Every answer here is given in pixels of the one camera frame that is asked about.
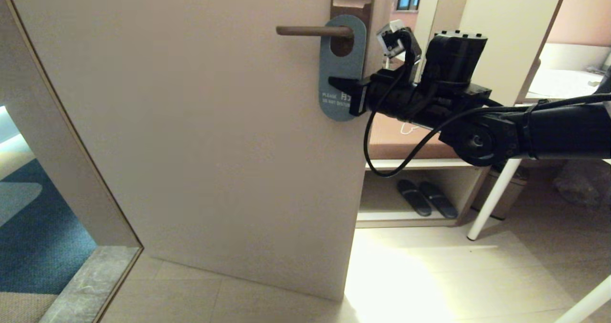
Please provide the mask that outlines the blue do-not-disturb door sign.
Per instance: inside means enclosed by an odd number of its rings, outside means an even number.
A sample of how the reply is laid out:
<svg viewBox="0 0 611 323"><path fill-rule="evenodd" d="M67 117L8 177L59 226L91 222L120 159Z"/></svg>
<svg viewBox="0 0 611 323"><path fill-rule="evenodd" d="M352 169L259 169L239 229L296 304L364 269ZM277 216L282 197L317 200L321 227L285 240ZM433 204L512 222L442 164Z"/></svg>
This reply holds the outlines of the blue do-not-disturb door sign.
<svg viewBox="0 0 611 323"><path fill-rule="evenodd" d="M363 76L367 28L356 16L336 16L327 27L349 27L353 30L353 47L346 56L337 56L331 48L330 36L322 36L319 49L319 108L328 118L347 122L354 119L349 113L351 97L329 84L329 77L360 80Z"/></svg>

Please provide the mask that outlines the beige wooden door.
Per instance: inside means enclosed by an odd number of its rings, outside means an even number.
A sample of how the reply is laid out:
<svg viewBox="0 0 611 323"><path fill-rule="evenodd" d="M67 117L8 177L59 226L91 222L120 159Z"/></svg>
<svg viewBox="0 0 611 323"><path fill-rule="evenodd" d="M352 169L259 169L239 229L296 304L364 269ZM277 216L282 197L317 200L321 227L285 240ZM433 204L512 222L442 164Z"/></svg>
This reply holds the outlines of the beige wooden door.
<svg viewBox="0 0 611 323"><path fill-rule="evenodd" d="M332 0L9 0L145 249L342 301L364 118L318 102Z"/></svg>

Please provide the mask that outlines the grey marble door threshold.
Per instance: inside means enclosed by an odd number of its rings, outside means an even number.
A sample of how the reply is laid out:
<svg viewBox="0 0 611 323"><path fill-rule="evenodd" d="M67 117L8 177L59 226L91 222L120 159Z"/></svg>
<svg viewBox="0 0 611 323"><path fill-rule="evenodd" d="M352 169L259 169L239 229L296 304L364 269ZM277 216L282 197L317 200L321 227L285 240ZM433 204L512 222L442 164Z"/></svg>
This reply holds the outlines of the grey marble door threshold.
<svg viewBox="0 0 611 323"><path fill-rule="evenodd" d="M96 247L38 323L98 323L142 251Z"/></svg>

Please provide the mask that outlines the brown bench cushion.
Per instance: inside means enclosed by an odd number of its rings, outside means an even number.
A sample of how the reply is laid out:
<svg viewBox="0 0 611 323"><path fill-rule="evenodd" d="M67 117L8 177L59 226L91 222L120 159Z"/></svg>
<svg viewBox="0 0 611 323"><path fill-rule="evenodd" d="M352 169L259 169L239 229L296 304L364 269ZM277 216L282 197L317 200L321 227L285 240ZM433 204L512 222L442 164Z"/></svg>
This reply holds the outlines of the brown bench cushion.
<svg viewBox="0 0 611 323"><path fill-rule="evenodd" d="M378 159L404 159L425 138L430 130L420 127L410 135L400 134L404 122L377 114L373 119L369 134L369 157ZM439 134L433 136L415 155L416 159L460 158L458 154L439 140Z"/></svg>

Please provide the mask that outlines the dark slipper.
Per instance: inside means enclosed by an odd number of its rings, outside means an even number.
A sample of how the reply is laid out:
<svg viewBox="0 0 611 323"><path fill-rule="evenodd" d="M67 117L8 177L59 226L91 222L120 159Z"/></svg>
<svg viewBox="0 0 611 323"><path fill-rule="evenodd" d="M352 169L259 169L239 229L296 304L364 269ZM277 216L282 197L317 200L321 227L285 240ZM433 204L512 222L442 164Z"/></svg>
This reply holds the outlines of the dark slipper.
<svg viewBox="0 0 611 323"><path fill-rule="evenodd" d="M400 179L399 182L397 182L397 190L419 216L429 217L432 214L430 204L414 182L407 179Z"/></svg>
<svg viewBox="0 0 611 323"><path fill-rule="evenodd" d="M423 181L419 184L419 190L423 196L440 212L446 219L458 218L458 210L446 197L445 193L435 184Z"/></svg>

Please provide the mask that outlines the white table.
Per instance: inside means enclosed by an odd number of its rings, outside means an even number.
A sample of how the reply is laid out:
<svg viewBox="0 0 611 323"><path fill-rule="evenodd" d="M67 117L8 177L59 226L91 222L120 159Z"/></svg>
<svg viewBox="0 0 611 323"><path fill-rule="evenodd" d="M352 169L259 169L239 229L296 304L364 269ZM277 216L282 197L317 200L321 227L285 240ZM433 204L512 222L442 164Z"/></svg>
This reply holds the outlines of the white table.
<svg viewBox="0 0 611 323"><path fill-rule="evenodd" d="M474 242L478 239L521 161L519 158L511 158L506 162L497 178L496 184L491 188L491 192L466 234L468 240ZM611 302L611 274L553 323L582 323L607 302Z"/></svg>

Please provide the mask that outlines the beige wardrobe shelf unit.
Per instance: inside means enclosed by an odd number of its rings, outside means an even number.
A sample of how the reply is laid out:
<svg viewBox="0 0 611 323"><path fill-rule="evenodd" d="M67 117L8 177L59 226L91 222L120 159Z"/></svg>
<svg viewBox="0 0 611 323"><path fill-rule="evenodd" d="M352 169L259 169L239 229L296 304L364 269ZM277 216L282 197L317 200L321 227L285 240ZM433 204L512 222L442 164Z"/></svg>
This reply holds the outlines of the beige wardrobe shelf unit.
<svg viewBox="0 0 611 323"><path fill-rule="evenodd" d="M472 80L491 88L491 98L513 105L524 95L527 79L548 36L561 0L420 0L414 34L421 48L434 32L480 32L488 38ZM457 157L426 156L410 162L392 178L365 174L357 228L451 227L463 222L490 168L468 165ZM402 178L429 180L457 207L456 219L434 211L421 217L396 190Z"/></svg>

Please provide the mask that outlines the beige waste bin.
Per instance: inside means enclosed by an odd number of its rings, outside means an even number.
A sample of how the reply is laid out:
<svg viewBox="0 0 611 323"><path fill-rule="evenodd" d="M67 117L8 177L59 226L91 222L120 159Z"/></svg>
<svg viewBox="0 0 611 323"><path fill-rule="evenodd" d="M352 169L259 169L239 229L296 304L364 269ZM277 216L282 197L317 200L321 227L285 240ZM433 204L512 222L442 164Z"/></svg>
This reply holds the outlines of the beige waste bin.
<svg viewBox="0 0 611 323"><path fill-rule="evenodd" d="M501 171L504 169L504 165L493 165L491 166L489 172L486 175L486 179L484 180L482 186L478 194L476 195L471 208L476 211L479 211L489 194L491 193L495 184L497 184L498 177L500 177ZM507 188L504 190L502 196L500 197L498 203L496 204L495 209L493 210L491 217L499 220L504 220L507 218L511 207L516 202L519 195L521 195L522 191L525 189L526 184L529 179L529 171L523 166L518 166L517 171L513 174L513 177L510 180Z"/></svg>

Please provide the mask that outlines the white washbasin counter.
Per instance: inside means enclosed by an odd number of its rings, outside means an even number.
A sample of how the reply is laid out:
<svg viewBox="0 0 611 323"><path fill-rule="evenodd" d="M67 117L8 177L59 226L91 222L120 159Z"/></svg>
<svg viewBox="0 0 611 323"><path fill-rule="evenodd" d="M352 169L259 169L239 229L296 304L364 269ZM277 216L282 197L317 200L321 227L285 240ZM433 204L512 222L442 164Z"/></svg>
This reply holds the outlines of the white washbasin counter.
<svg viewBox="0 0 611 323"><path fill-rule="evenodd" d="M546 43L524 103L593 94L611 66L611 46Z"/></svg>

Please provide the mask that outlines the grey plastic bag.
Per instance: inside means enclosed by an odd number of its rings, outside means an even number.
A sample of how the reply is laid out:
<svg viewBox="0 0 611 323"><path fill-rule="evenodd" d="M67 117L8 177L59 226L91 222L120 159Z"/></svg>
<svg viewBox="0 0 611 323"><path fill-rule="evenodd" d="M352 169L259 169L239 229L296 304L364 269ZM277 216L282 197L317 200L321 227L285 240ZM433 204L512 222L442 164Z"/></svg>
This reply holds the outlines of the grey plastic bag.
<svg viewBox="0 0 611 323"><path fill-rule="evenodd" d="M552 184L569 203L591 209L611 207L611 165L603 160L569 160Z"/></svg>

